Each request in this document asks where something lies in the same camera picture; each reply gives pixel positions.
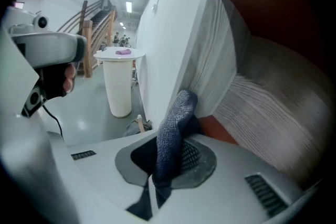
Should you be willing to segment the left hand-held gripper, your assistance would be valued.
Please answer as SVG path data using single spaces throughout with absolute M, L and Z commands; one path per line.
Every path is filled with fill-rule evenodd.
M 7 115 L 29 118 L 64 97 L 65 69 L 76 68 L 86 48 L 84 36 L 51 31 L 47 17 L 7 7 Z

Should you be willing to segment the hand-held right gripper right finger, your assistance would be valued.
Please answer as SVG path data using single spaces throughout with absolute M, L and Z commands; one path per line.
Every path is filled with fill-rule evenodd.
M 287 175 L 238 145 L 203 135 L 191 139 L 216 155 L 213 174 L 200 186 L 173 190 L 150 223 L 297 223 L 294 216 L 317 192 L 317 186 L 302 191 Z M 261 175 L 287 204 L 270 218 L 245 177 Z

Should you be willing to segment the person's left hand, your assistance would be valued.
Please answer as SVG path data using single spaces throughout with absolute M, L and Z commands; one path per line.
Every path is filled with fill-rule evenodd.
M 76 69 L 72 63 L 70 63 L 65 69 L 65 79 L 63 82 L 63 90 L 65 94 L 69 94 L 74 88 L 74 80 L 76 77 Z

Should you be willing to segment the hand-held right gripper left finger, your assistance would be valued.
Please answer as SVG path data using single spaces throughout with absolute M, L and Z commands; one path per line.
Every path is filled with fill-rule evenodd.
M 53 156 L 65 185 L 81 197 L 100 198 L 109 205 L 128 208 L 140 198 L 142 188 L 129 184 L 116 168 L 117 152 L 156 131 L 93 144 L 68 147 L 60 134 L 48 132 Z

